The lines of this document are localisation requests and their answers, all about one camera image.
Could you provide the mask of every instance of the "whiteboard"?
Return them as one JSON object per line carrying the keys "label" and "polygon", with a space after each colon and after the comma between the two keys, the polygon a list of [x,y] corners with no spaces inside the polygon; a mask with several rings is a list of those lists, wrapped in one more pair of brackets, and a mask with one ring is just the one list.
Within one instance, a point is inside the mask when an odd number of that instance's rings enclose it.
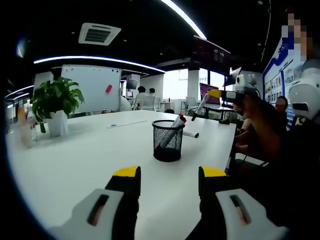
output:
{"label": "whiteboard", "polygon": [[84,113],[101,110],[118,111],[120,109],[120,79],[121,69],[88,66],[63,65],[61,77],[71,79],[79,84],[84,103],[79,102],[75,113]]}

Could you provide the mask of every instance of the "white robot head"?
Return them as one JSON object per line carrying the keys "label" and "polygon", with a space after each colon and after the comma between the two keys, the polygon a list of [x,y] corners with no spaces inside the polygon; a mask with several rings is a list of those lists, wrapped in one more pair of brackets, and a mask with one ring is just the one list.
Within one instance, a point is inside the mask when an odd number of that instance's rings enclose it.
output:
{"label": "white robot head", "polygon": [[295,115],[310,120],[320,117],[320,60],[303,65],[301,78],[289,90],[289,99]]}
{"label": "white robot head", "polygon": [[255,93],[256,76],[254,74],[240,74],[236,77],[234,90],[236,92]]}

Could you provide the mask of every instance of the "white pillar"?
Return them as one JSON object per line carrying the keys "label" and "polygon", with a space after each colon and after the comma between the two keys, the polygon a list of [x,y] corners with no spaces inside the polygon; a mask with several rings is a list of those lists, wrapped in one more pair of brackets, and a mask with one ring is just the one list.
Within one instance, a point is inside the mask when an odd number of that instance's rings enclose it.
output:
{"label": "white pillar", "polygon": [[198,100],[199,90],[199,70],[191,70],[188,72],[188,97],[193,97],[196,101]]}

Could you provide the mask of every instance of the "ceiling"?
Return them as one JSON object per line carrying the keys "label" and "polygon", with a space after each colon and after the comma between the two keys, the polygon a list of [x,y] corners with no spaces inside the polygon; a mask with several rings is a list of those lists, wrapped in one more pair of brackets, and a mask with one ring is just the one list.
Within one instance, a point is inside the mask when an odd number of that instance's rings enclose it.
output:
{"label": "ceiling", "polygon": [[[281,37],[285,11],[269,0],[208,1],[175,0],[197,24],[207,39],[231,52],[231,67],[242,66],[248,71],[263,72]],[[40,64],[33,61],[57,56],[98,56],[157,66],[161,63],[188,58],[193,48],[194,30],[160,0],[114,0],[92,4],[57,3],[19,5],[15,20],[8,29],[7,78],[11,91],[29,86],[35,73],[51,71],[63,64],[86,64],[117,67],[150,75],[159,72],[147,68],[99,60],[56,60]],[[79,44],[83,23],[96,23],[121,28],[109,46]],[[23,43],[24,56],[17,57],[18,43]],[[187,68],[188,63],[162,64],[168,71]],[[59,68],[53,70],[59,75]]]}

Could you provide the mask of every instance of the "white flower pot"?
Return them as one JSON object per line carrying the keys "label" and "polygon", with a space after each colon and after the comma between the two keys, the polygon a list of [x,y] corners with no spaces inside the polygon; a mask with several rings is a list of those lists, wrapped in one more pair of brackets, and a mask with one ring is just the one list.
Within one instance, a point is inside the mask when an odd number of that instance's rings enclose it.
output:
{"label": "white flower pot", "polygon": [[64,136],[68,132],[68,116],[63,110],[50,113],[52,119],[47,119],[51,137]]}

